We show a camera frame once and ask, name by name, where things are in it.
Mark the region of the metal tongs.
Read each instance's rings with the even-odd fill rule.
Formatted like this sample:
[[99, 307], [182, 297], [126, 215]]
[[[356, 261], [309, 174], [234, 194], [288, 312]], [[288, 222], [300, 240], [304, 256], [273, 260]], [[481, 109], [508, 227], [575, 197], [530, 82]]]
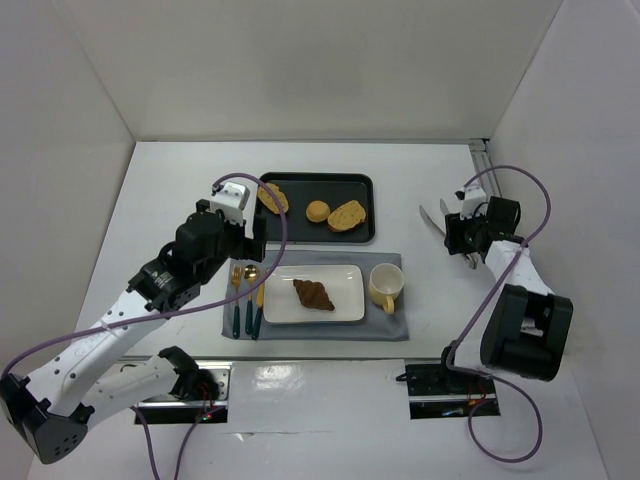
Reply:
[[[419, 214], [423, 222], [444, 238], [446, 235], [444, 217], [450, 213], [450, 210], [443, 198], [439, 200], [439, 210], [440, 213], [436, 214], [435, 208], [426, 209], [423, 205], [419, 205]], [[477, 254], [457, 254], [457, 257], [462, 259], [471, 270], [478, 267], [479, 257]]]

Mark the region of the brown chocolate croissant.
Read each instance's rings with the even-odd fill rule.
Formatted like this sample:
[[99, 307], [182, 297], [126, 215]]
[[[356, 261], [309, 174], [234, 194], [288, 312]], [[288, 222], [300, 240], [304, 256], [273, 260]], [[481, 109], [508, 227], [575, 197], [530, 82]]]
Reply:
[[320, 311], [334, 311], [335, 306], [330, 300], [323, 283], [294, 279], [293, 287], [296, 291], [300, 304], [307, 308]]

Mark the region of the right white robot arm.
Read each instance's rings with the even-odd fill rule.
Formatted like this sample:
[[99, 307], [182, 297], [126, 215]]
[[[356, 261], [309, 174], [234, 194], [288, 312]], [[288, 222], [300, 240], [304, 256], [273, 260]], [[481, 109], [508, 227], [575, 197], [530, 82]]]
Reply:
[[561, 365], [573, 303], [555, 294], [533, 265], [525, 239], [516, 234], [517, 201], [492, 196], [463, 202], [444, 216], [444, 245], [451, 255], [476, 256], [495, 277], [479, 311], [494, 308], [480, 343], [483, 366], [551, 381]]

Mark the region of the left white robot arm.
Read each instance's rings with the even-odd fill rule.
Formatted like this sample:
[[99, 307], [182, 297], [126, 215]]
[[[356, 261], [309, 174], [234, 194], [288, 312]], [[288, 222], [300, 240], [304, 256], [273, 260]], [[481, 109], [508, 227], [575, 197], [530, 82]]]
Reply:
[[10, 361], [1, 374], [1, 407], [40, 462], [62, 460], [99, 423], [154, 396], [212, 405], [218, 382], [177, 346], [107, 372], [149, 333], [186, 312], [228, 259], [263, 260], [266, 239], [263, 220], [246, 237], [240, 212], [230, 218], [222, 210], [195, 212], [92, 328], [62, 337], [65, 350], [25, 376], [12, 370], [34, 352]]

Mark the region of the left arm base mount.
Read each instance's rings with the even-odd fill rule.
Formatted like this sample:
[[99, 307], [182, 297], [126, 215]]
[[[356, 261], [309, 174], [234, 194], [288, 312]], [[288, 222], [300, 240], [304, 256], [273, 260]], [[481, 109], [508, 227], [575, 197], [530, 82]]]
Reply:
[[159, 356], [171, 363], [178, 373], [178, 380], [168, 393], [137, 405], [148, 424], [191, 424], [199, 416], [203, 424], [227, 422], [230, 364], [197, 362], [176, 346], [161, 350]]

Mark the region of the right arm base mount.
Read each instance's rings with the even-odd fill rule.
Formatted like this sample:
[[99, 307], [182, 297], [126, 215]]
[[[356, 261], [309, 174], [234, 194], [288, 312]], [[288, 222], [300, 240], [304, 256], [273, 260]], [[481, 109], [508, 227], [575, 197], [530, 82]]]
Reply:
[[406, 363], [404, 372], [395, 378], [406, 385], [410, 418], [464, 418], [474, 408], [476, 416], [499, 416], [494, 383], [448, 369], [450, 349], [445, 347], [438, 361]]

